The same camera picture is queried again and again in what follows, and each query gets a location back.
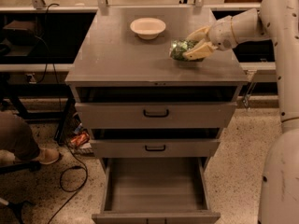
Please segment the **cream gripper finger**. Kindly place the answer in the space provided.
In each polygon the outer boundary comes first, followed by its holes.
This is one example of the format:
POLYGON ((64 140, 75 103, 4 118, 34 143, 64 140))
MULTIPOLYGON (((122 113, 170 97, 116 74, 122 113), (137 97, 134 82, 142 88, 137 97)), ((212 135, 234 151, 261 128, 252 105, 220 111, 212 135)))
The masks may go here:
POLYGON ((211 55, 218 47, 214 46, 211 42, 198 43, 192 49, 183 53, 183 57, 188 61, 195 61, 204 59, 211 55))
POLYGON ((193 41, 201 41, 201 40, 208 41, 209 40, 209 38, 208 38, 209 29, 210 29, 209 26, 204 26, 202 28, 199 28, 196 31, 189 34, 186 37, 186 39, 193 40, 193 41))

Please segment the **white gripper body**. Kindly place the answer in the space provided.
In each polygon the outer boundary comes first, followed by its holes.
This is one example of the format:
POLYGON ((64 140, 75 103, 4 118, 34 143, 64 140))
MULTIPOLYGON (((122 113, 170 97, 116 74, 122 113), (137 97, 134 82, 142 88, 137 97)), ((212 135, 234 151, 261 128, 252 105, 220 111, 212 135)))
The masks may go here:
POLYGON ((209 28, 207 36, 218 50, 234 49, 238 43, 234 33, 234 19, 226 16, 215 21, 209 28))

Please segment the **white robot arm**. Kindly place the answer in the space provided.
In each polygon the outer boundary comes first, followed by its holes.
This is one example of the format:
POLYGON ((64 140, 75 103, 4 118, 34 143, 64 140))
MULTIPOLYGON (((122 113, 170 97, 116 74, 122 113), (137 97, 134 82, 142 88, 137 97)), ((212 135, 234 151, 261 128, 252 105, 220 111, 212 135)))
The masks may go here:
POLYGON ((197 42, 183 54, 189 61, 247 41, 272 41, 282 135, 266 155, 258 224, 299 224, 298 0, 263 0, 259 9, 215 21, 187 38, 197 42))

